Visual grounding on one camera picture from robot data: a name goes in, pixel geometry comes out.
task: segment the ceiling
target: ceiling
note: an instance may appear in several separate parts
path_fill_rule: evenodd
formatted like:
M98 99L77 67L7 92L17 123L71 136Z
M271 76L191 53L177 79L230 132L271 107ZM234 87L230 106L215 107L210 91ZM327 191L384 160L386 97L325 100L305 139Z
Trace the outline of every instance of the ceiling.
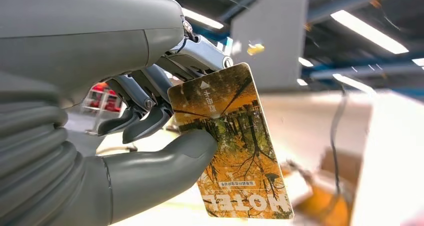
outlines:
M176 1L184 8L223 23L222 29L213 30L196 21L190 22L196 33L204 35L212 42L222 42L230 35L232 19L243 10L248 9L256 0ZM314 13L317 9L328 8L328 5L335 5L337 1L340 0L309 0L309 13ZM424 58L424 4L422 0L375 0L374 4L366 1L346 10L398 41L409 52L393 54L333 20L328 13L319 20L311 22L310 27L305 31L303 57L311 61L314 67L303 67L302 78L311 86L321 85L314 82L312 77L317 71L351 67L361 69L361 67L376 64L380 66L399 65L403 62L410 64L411 59ZM424 80L416 79L421 77L424 78L424 70L422 70L422 75L420 73L398 73L396 75L374 73L370 76L358 76L356 79L376 88L424 89ZM328 81L320 80L320 83L322 82L324 82L324 86L321 85L317 88L332 88L332 84Z

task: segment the black cable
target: black cable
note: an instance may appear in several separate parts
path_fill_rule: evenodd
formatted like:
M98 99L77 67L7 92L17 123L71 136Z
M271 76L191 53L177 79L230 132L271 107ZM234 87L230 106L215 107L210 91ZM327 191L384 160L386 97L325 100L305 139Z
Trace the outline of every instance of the black cable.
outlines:
M336 207L336 204L340 198L341 195L341 189L340 189L340 179L339 179L339 162L337 160L337 150L336 150L336 133L337 128L339 126L340 120L342 119L343 112L346 109L346 105L348 103L348 96L346 94L346 90L341 85L341 102L338 104L337 111L334 114L333 120L331 122L331 128L330 128L330 145L331 145L331 151L334 161L334 179L335 179L335 189L336 192L331 197L330 202L328 203L327 207L325 207L321 212L318 213L318 217L320 219L324 219L327 217Z

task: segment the yellow object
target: yellow object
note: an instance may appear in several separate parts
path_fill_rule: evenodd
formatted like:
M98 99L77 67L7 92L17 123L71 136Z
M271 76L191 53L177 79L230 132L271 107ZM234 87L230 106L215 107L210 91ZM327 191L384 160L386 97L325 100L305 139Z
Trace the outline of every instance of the yellow object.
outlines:
M318 218L319 214L325 210L332 200L333 194L327 190L312 185L313 195L300 203L297 208L298 210L312 219L316 219L324 226L348 226L349 215L348 212L351 210L347 208L346 202L340 197L337 200L333 210L324 216L324 218Z
M247 49L247 53L250 56L253 56L255 54L262 53L264 50L265 50L265 47L260 43L257 43L255 45L249 44L249 48Z

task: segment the autumn tree image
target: autumn tree image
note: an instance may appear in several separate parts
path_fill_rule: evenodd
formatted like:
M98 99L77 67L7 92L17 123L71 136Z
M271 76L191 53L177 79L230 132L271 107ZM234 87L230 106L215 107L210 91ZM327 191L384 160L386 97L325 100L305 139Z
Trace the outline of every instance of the autumn tree image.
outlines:
M206 130L218 142L215 156L197 181L210 216L293 216L247 64L179 84L168 94L182 134Z

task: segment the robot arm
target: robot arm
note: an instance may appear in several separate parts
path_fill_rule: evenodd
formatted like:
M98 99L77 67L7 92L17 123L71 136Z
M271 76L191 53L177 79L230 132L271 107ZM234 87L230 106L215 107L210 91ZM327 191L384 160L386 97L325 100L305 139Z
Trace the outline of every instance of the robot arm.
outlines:
M162 110L167 103L169 84L158 79L158 67L186 80L183 71L200 77L217 70L204 58L186 59L196 58L192 43L175 50L184 40L178 3L0 0L0 18L0 225L106 226L195 183L217 148L205 131L157 152L82 157L63 128L63 109L80 103L94 83L120 87L139 117L148 111L145 100ZM131 112L127 118L116 125L138 122Z

